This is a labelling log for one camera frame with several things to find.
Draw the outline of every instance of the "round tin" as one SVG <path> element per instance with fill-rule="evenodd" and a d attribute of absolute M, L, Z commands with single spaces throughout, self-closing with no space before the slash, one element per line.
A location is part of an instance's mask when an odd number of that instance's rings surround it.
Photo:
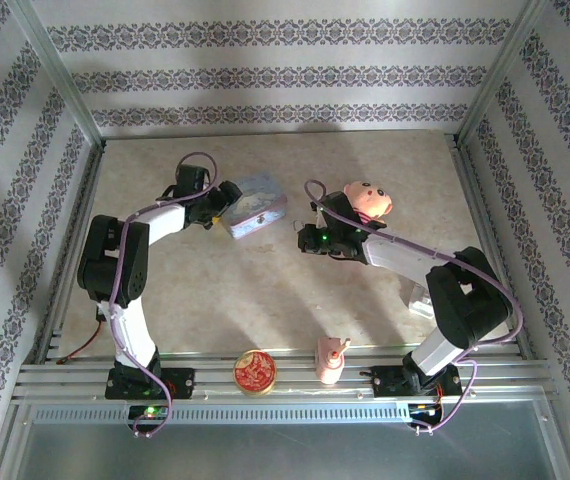
<path fill-rule="evenodd" d="M 234 382 L 247 395 L 264 395 L 276 383 L 276 363 L 261 350 L 241 355 L 234 365 Z"/>

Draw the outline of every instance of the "blue tin box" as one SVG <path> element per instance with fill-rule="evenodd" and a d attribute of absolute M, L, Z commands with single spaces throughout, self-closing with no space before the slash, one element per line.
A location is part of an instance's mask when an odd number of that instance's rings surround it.
<path fill-rule="evenodd" d="M 222 217 L 233 238 L 244 237 L 285 216 L 287 197 L 269 173 L 234 181 L 243 192 Z"/>

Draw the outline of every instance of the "patterned wallpaper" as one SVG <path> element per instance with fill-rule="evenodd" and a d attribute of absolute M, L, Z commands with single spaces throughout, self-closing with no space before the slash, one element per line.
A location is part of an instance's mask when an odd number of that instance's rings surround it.
<path fill-rule="evenodd" d="M 89 146 L 0 0 L 0 427 L 47 310 Z"/>
<path fill-rule="evenodd" d="M 468 153 L 570 431 L 570 2 L 551 2 Z"/>
<path fill-rule="evenodd" d="M 118 137 L 455 133 L 524 0 L 94 3 L 34 6 L 102 134 Z"/>

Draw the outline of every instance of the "wire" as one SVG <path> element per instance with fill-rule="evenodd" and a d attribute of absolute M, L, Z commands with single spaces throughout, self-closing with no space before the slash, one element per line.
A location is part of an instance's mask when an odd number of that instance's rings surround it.
<path fill-rule="evenodd" d="M 96 327 L 96 331 L 94 332 L 94 334 L 89 337 L 89 340 L 87 340 L 83 345 L 81 345 L 80 347 L 78 347 L 76 350 L 74 350 L 72 353 L 70 353 L 69 355 L 59 358 L 58 360 L 56 360 L 56 365 L 65 365 L 67 362 L 69 362 L 73 357 L 75 357 L 78 352 L 80 352 L 81 350 L 87 348 L 87 346 L 92 343 L 94 341 L 94 339 L 98 336 L 98 333 L 101 331 L 101 325 L 103 324 L 103 322 L 98 322 L 98 327 Z"/>
<path fill-rule="evenodd" d="M 314 195 L 312 195 L 312 192 L 310 192 L 310 190 L 309 190 L 310 185 L 317 185 L 317 186 L 321 187 L 322 194 L 321 194 L 320 198 L 316 198 Z M 510 340 L 513 340 L 514 337 L 516 337 L 516 335 L 518 335 L 518 333 L 523 328 L 523 311 L 521 310 L 521 307 L 520 307 L 518 301 L 516 300 L 516 298 L 514 298 L 514 296 L 512 295 L 512 293 L 509 290 L 507 290 L 503 285 L 501 285 L 500 282 L 498 282 L 497 280 L 492 278 L 490 275 L 487 275 L 485 272 L 479 270 L 476 267 L 473 267 L 472 265 L 469 265 L 469 264 L 459 260 L 458 258 L 452 257 L 450 255 L 446 255 L 444 253 L 440 253 L 436 250 L 425 247 L 425 246 L 420 245 L 418 243 L 411 242 L 411 241 L 406 240 L 402 237 L 398 237 L 398 236 L 390 235 L 388 233 L 384 233 L 384 232 L 381 232 L 378 230 L 374 230 L 372 228 L 369 228 L 366 225 L 362 225 L 360 223 L 353 222 L 352 220 L 345 218 L 344 216 L 339 215 L 338 213 L 325 208 L 325 206 L 323 204 L 321 204 L 321 202 L 320 202 L 320 199 L 322 199 L 327 194 L 327 188 L 325 187 L 325 185 L 322 182 L 320 182 L 318 180 L 314 180 L 314 179 L 309 179 L 305 182 L 305 185 L 303 188 L 305 189 L 305 193 L 310 198 L 312 203 L 314 203 L 318 209 L 322 209 L 322 211 L 327 213 L 329 216 L 334 217 L 335 219 L 337 219 L 337 220 L 339 220 L 339 221 L 341 221 L 347 225 L 358 228 L 358 229 L 360 229 L 364 232 L 367 232 L 369 234 L 378 235 L 379 237 L 382 237 L 382 238 L 384 238 L 384 239 L 386 239 L 392 243 L 399 243 L 400 245 L 404 245 L 404 246 L 411 248 L 412 250 L 414 250 L 414 251 L 416 251 L 422 255 L 425 255 L 427 257 L 438 258 L 438 259 L 443 260 L 445 262 L 451 262 L 455 265 L 458 265 L 463 270 L 467 270 L 467 271 L 473 273 L 478 278 L 480 278 L 480 279 L 486 281 L 487 283 L 489 283 L 490 285 L 492 285 L 501 294 L 503 294 L 503 296 L 505 298 L 507 298 L 507 300 L 512 304 L 512 306 L 514 308 L 514 313 L 516 314 L 516 325 L 514 326 L 514 328 L 510 332 L 508 332 L 506 335 L 503 335 L 502 337 L 495 338 L 493 340 L 486 340 L 486 341 L 478 342 L 477 345 L 473 345 L 473 346 L 469 347 L 468 349 L 463 350 L 463 352 L 461 352 L 461 354 L 458 355 L 454 359 L 454 361 L 452 362 L 454 365 L 469 363 L 472 365 L 473 371 L 472 371 L 472 376 L 470 377 L 469 382 L 467 383 L 467 386 L 465 387 L 465 390 L 463 391 L 463 394 L 460 396 L 460 398 L 458 399 L 458 401 L 454 405 L 454 408 L 447 415 L 447 417 L 445 417 L 443 420 L 441 420 L 435 426 L 431 426 L 430 424 L 423 422 L 421 420 L 412 420 L 413 423 L 424 427 L 423 430 L 420 430 L 417 427 L 417 430 L 416 430 L 417 433 L 419 433 L 421 431 L 431 433 L 431 432 L 434 432 L 434 431 L 440 429 L 445 424 L 447 424 L 447 422 L 449 422 L 451 420 L 451 418 L 456 414 L 456 412 L 460 408 L 461 404 L 463 403 L 463 400 L 465 399 L 465 397 L 469 393 L 470 389 L 472 388 L 474 381 L 476 380 L 476 374 L 478 372 L 478 364 L 476 363 L 475 360 L 472 360 L 471 358 L 465 358 L 465 356 L 469 352 L 471 352 L 474 348 L 476 348 L 478 345 L 494 345 L 497 343 L 504 343 L 504 342 L 508 342 Z"/>
<path fill-rule="evenodd" d="M 205 189 L 203 189 L 202 191 L 200 191 L 198 193 L 194 193 L 192 195 L 186 195 L 186 196 L 180 197 L 180 198 L 174 198 L 171 200 L 156 202 L 155 204 L 149 205 L 145 208 L 142 208 L 141 210 L 134 212 L 129 217 L 127 217 L 127 219 L 123 223 L 123 229 L 121 231 L 121 242 L 119 245 L 118 261 L 116 263 L 116 275 L 114 276 L 114 284 L 112 285 L 112 293 L 109 297 L 109 315 L 110 315 L 110 319 L 111 319 L 110 329 L 112 331 L 112 336 L 114 337 L 114 342 L 116 343 L 118 348 L 120 348 L 123 351 L 123 354 L 127 357 L 127 359 L 130 362 L 132 362 L 134 365 L 136 365 L 136 367 L 140 371 L 142 371 L 149 379 L 153 380 L 154 382 L 156 382 L 156 384 L 158 384 L 158 386 L 161 388 L 161 390 L 163 391 L 163 393 L 165 394 L 165 397 L 167 399 L 167 415 L 165 416 L 163 421 L 158 426 L 156 426 L 156 428 L 145 433 L 144 436 L 146 438 L 151 438 L 154 435 L 156 435 L 165 426 L 167 421 L 170 419 L 171 414 L 172 414 L 172 395 L 169 392 L 169 389 L 167 388 L 167 386 L 163 383 L 163 381 L 160 378 L 158 378 L 156 375 L 154 375 L 152 372 L 150 372 L 147 368 L 145 368 L 144 365 L 141 365 L 136 360 L 136 358 L 134 358 L 134 356 L 131 355 L 127 351 L 125 344 L 123 343 L 122 339 L 119 337 L 119 333 L 116 331 L 116 328 L 115 328 L 116 323 L 119 320 L 119 317 L 115 314 L 114 306 L 116 303 L 116 296 L 118 295 L 118 291 L 119 291 L 120 285 L 121 285 L 121 277 L 123 275 L 125 243 L 127 242 L 127 232 L 129 230 L 129 225 L 134 220 L 136 220 L 140 215 L 142 215 L 144 213 L 151 212 L 151 211 L 157 210 L 159 208 L 167 207 L 169 205 L 175 205 L 175 204 L 180 203 L 180 202 L 185 202 L 187 200 L 193 200 L 195 198 L 202 197 L 203 195 L 206 195 L 212 188 L 214 188 L 214 185 L 216 185 L 216 180 L 218 179 L 218 165 L 216 164 L 216 161 L 214 160 L 214 158 L 211 155 L 209 155 L 208 153 L 205 153 L 205 152 L 188 153 L 187 155 L 185 155 L 183 158 L 181 158 L 179 160 L 177 168 L 180 167 L 183 164 L 183 162 L 185 162 L 185 160 L 187 160 L 188 158 L 194 157 L 194 156 L 206 157 L 212 163 L 212 167 L 214 168 L 214 177 L 212 178 L 212 181 L 209 183 L 209 185 Z M 134 424 L 132 426 L 132 429 L 134 430 L 134 435 L 136 435 L 136 436 L 140 435 L 140 431 L 136 428 L 136 426 L 138 424 L 138 420 L 139 419 L 134 421 Z"/>

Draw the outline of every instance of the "marble surface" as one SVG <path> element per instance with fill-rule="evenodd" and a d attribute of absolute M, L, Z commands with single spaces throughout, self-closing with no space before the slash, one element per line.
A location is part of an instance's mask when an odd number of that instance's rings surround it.
<path fill-rule="evenodd" d="M 429 130 L 109 141 L 92 217 L 125 218 L 148 205 L 194 150 L 215 157 L 221 179 L 268 170 L 288 197 L 287 215 L 240 240 L 222 225 L 191 226 L 152 247 L 142 300 L 163 353 L 313 349 L 325 334 L 400 345 L 429 334 L 435 323 L 407 309 L 409 280 L 300 253 L 294 222 L 314 221 L 303 191 L 310 177 L 328 191 L 376 182 L 392 196 L 386 219 L 397 235 L 443 251 L 479 244 L 443 134 Z M 59 352 L 82 344 L 95 327 L 94 306 L 74 283 Z M 103 329 L 82 355 L 113 353 Z"/>

